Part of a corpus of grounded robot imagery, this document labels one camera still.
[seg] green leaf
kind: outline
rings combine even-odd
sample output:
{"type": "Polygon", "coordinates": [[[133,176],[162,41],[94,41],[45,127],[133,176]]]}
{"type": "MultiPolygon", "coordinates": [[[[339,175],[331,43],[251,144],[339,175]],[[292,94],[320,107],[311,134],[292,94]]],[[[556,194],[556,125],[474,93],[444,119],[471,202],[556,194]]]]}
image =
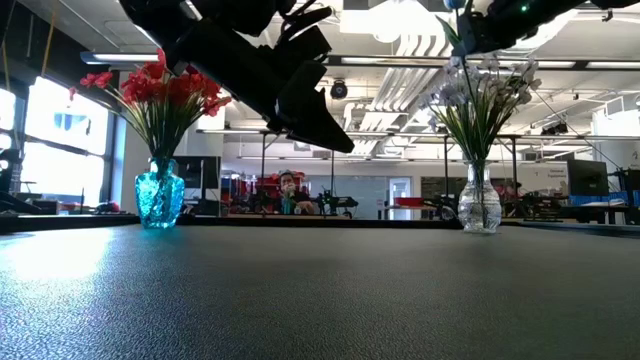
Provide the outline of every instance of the green leaf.
{"type": "Polygon", "coordinates": [[[451,45],[455,47],[456,45],[460,44],[462,40],[460,39],[460,36],[458,36],[456,31],[453,30],[451,25],[449,25],[448,22],[442,20],[439,16],[436,16],[436,19],[438,19],[438,21],[440,22],[440,25],[442,26],[442,30],[444,30],[444,33],[447,36],[447,40],[449,40],[451,45]]]}

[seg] man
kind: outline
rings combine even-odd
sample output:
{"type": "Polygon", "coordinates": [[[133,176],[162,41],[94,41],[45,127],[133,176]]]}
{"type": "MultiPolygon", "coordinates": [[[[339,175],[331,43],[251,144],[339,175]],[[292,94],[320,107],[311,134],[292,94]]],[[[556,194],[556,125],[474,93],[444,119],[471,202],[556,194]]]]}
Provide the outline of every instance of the man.
{"type": "Polygon", "coordinates": [[[294,173],[285,170],[280,173],[280,197],[276,210],[280,214],[293,215],[296,207],[300,208],[302,214],[313,215],[313,204],[309,195],[296,189],[294,173]]]}

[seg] ceiling duct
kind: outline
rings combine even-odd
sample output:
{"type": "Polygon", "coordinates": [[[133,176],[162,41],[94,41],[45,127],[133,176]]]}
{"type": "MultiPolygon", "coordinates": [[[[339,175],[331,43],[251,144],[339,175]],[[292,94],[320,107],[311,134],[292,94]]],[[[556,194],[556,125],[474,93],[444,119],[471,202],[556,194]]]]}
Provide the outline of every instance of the ceiling duct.
{"type": "Polygon", "coordinates": [[[372,34],[378,41],[391,43],[402,34],[435,35],[442,32],[432,12],[418,0],[384,2],[346,1],[340,16],[340,31],[372,34]]]}

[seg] desk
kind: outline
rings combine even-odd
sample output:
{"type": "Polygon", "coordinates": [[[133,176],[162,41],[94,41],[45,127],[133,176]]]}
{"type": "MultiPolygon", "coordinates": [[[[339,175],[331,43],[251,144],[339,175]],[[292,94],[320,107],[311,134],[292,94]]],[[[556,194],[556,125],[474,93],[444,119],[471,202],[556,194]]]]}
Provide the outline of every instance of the desk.
{"type": "Polygon", "coordinates": [[[575,217],[578,221],[595,219],[598,224],[605,224],[605,212],[608,214],[609,224],[616,223],[616,213],[627,213],[629,207],[617,206],[564,206],[560,209],[561,216],[575,217]]]}
{"type": "Polygon", "coordinates": [[[640,358],[639,240],[498,232],[0,237],[0,358],[640,358]]]}
{"type": "Polygon", "coordinates": [[[389,210],[420,210],[420,211],[437,211],[435,206],[386,206],[384,209],[378,210],[378,220],[389,220],[389,210]]]}
{"type": "Polygon", "coordinates": [[[330,215],[277,215],[277,214],[229,214],[225,216],[229,219],[284,219],[284,220],[351,220],[346,216],[330,215]]]}

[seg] window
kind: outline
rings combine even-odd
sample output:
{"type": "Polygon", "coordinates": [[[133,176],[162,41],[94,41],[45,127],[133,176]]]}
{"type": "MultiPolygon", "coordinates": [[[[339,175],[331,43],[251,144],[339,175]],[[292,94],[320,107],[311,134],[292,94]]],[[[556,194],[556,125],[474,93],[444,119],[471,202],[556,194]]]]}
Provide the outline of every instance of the window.
{"type": "Polygon", "coordinates": [[[62,202],[80,202],[84,189],[85,204],[100,203],[104,160],[27,142],[20,179],[22,192],[44,194],[62,202]]]}
{"type": "Polygon", "coordinates": [[[109,111],[97,103],[76,96],[69,90],[38,78],[29,89],[27,135],[104,155],[107,144],[109,111]]]}
{"type": "Polygon", "coordinates": [[[6,90],[0,89],[0,129],[13,129],[15,111],[16,96],[6,90]]]}
{"type": "Polygon", "coordinates": [[[64,203],[102,200],[109,112],[97,103],[38,78],[29,89],[21,191],[64,203]]]}

